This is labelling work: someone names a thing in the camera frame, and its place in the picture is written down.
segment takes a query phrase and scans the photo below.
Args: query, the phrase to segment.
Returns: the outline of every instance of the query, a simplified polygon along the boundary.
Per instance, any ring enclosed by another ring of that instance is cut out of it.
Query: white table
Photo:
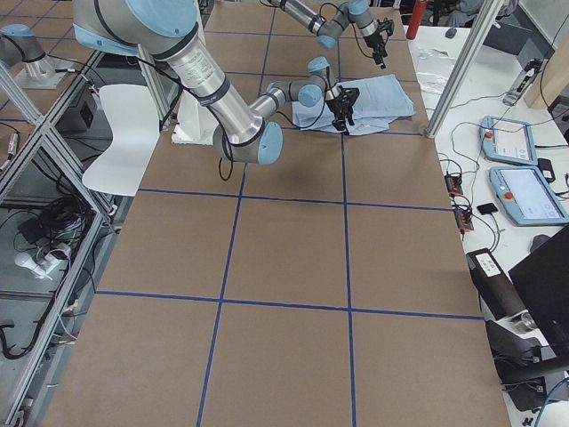
[[[409,48],[412,55],[413,52],[416,52],[418,49],[435,49],[448,52],[449,56],[457,58],[469,34],[469,29],[458,28],[454,39],[445,37],[447,29],[448,28],[421,27],[417,38],[409,41]],[[466,81],[460,89],[457,99],[454,100],[453,105],[459,105],[482,96],[505,93],[521,69],[522,67],[517,62],[515,56],[483,46],[476,61],[469,70]],[[428,113],[432,113],[432,109],[437,105],[439,95],[426,93],[424,91],[421,91],[421,94]],[[508,107],[501,102],[501,97],[498,97],[472,101],[465,106],[451,109],[436,137],[437,150],[461,164],[464,172],[474,171],[476,165],[473,162],[453,152],[451,140],[453,128],[460,122],[465,121],[479,124],[484,116],[501,117],[507,108]],[[550,120],[551,116],[545,110],[529,109],[523,100],[521,100],[508,111],[505,118],[524,120],[530,124],[536,124]],[[532,132],[536,145],[555,146],[565,144],[563,135],[559,132],[559,129],[553,121],[532,126]],[[456,150],[466,156],[477,158],[480,151],[478,135],[479,128],[477,126],[461,125],[454,132]],[[537,154],[538,157],[548,158],[553,164],[557,177],[555,182],[551,184],[553,190],[567,190],[564,175],[565,172],[569,172],[569,149],[539,149]],[[441,164],[443,171],[446,170],[447,163],[448,162],[443,162]],[[511,219],[503,213],[501,204],[496,199],[488,179],[488,169],[493,165],[500,164],[486,160],[484,154],[480,156],[478,163],[480,164],[480,168],[476,173],[474,185],[472,186],[472,182],[475,175],[473,173],[467,173],[463,175],[462,187],[465,196],[472,202],[473,206],[493,202],[500,209],[498,213],[494,214],[494,217],[500,228],[503,229],[503,232],[501,233],[500,244],[493,255],[502,268],[508,271],[529,254],[529,247],[534,236],[538,234],[552,236],[560,230],[560,227],[515,226]],[[458,168],[455,165],[449,165],[449,172],[458,172]],[[569,201],[563,201],[562,205],[565,210],[569,210]],[[485,216],[484,219],[494,227],[492,220],[488,216]],[[483,247],[490,247],[493,242],[492,232],[481,223],[480,220],[474,218],[473,222],[475,230],[467,233],[463,241],[465,253]],[[501,321],[499,323],[503,326],[509,326],[509,322]],[[534,332],[522,336],[524,338],[537,336],[544,342],[543,336],[540,333]],[[508,407],[512,426],[521,427],[526,417],[533,418],[535,421],[536,414],[532,414],[529,411],[524,413],[517,411],[507,393],[504,393],[504,399]],[[545,410],[540,422],[540,427],[566,427],[567,425],[569,425],[569,402],[550,404]]]

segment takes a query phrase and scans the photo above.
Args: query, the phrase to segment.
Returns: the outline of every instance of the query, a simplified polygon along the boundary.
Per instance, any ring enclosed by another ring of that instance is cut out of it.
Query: light blue cap
[[[299,102],[304,107],[314,107],[322,98],[322,91],[317,85],[304,85],[299,90]]]
[[[309,73],[316,73],[330,67],[330,62],[324,56],[318,56],[308,64]]]
[[[193,0],[126,0],[132,14],[160,36],[184,37],[196,25]]]
[[[139,52],[134,46],[128,46],[110,38],[99,36],[83,27],[79,27],[77,24],[73,24],[73,29],[75,30],[77,42],[96,51],[114,53],[121,56],[136,56]]]
[[[260,137],[259,153],[257,159],[260,165],[275,163],[283,149],[283,130],[274,122],[265,126],[265,131]]]
[[[14,37],[33,37],[34,32],[24,24],[11,24],[0,28],[0,33]]]
[[[336,39],[330,36],[318,36],[318,43],[329,51],[336,45]]]
[[[350,0],[348,10],[352,15],[361,15],[367,11],[369,7],[365,0]]]

